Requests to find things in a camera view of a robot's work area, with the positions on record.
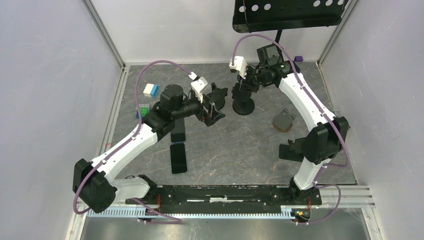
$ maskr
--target white wall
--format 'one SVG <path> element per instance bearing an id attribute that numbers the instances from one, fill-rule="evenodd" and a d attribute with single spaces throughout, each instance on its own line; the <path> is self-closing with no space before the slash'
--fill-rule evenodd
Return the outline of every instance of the white wall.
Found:
<path id="1" fill-rule="evenodd" d="M 424 1 L 362 0 L 323 63 L 388 239 L 422 239 Z"/>
<path id="2" fill-rule="evenodd" d="M 80 0 L 0 2 L 0 239 L 64 239 L 120 70 Z"/>
<path id="3" fill-rule="evenodd" d="M 243 36 L 233 30 L 234 0 L 92 0 L 123 60 L 226 63 Z M 280 43 L 293 56 L 316 61 L 334 26 L 288 29 Z M 277 31 L 264 34 L 274 38 Z M 246 39 L 237 53 L 257 61 L 265 39 Z"/>

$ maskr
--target floor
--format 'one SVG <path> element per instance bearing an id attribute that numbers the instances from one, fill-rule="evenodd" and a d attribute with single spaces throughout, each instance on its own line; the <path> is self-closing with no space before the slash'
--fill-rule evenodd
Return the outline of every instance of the floor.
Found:
<path id="1" fill-rule="evenodd" d="M 252 95 L 256 108 L 252 114 L 241 116 L 232 109 L 231 88 L 236 83 L 236 74 L 230 73 L 228 64 L 187 64 L 184 65 L 197 75 L 215 82 L 219 88 L 228 88 L 229 95 L 222 111 L 226 117 L 215 125 L 206 127 L 195 116 L 185 119 L 186 157 L 188 172 L 179 175 L 171 173 L 170 136 L 145 150 L 128 164 L 118 175 L 147 175 L 157 184 L 282 184 L 286 185 L 299 170 L 300 163 L 278 158 L 279 144 L 308 134 L 307 126 L 289 98 L 274 86 L 261 88 Z M 298 64 L 306 82 L 317 97 L 332 109 L 324 81 L 314 62 Z M 124 138 L 138 123 L 134 97 L 136 78 L 143 66 L 131 66 L 126 81 L 122 102 L 112 138 L 112 146 Z M 142 76 L 139 84 L 141 104 L 159 100 L 162 90 L 168 84 L 178 84 L 187 93 L 191 80 L 187 74 L 173 65 L 154 65 Z M 143 95 L 147 83 L 159 85 L 158 98 Z M 273 118 L 283 109 L 296 114 L 293 128 L 287 133 L 274 129 Z M 333 163 L 344 163 L 341 152 Z M 326 169 L 319 182 L 354 184 L 352 169 Z"/>
<path id="2" fill-rule="evenodd" d="M 314 209 L 319 219 L 329 209 Z M 144 225 L 135 218 L 88 217 L 81 240 L 369 240 L 360 208 L 339 209 L 327 220 L 298 226 L 286 219 L 183 219 L 178 225 Z"/>

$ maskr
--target black smartphone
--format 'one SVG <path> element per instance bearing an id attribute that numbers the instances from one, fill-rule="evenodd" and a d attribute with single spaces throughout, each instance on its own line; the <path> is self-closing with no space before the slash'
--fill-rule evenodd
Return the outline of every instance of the black smartphone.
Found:
<path id="1" fill-rule="evenodd" d="M 172 174 L 183 174 L 187 172 L 186 147 L 184 143 L 172 144 L 171 152 L 171 171 Z"/>
<path id="2" fill-rule="evenodd" d="M 184 118 L 175 120 L 175 127 L 171 130 L 171 143 L 180 144 L 186 142 L 186 126 Z"/>

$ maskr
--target blue and white block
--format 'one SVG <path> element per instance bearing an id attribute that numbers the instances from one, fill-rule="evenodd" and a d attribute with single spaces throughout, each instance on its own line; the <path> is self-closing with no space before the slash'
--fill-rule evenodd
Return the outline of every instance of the blue and white block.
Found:
<path id="1" fill-rule="evenodd" d="M 156 94 L 158 93 L 159 87 L 156 84 L 147 83 L 144 88 L 143 94 L 146 97 L 156 98 Z"/>

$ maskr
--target black pole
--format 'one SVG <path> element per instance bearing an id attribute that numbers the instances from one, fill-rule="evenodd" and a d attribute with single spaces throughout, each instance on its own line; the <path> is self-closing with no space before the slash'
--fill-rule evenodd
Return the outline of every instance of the black pole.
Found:
<path id="1" fill-rule="evenodd" d="M 281 38 L 281 33 L 283 32 L 283 30 L 277 30 L 277 35 L 275 36 L 275 41 L 279 44 L 280 43 L 280 38 Z"/>

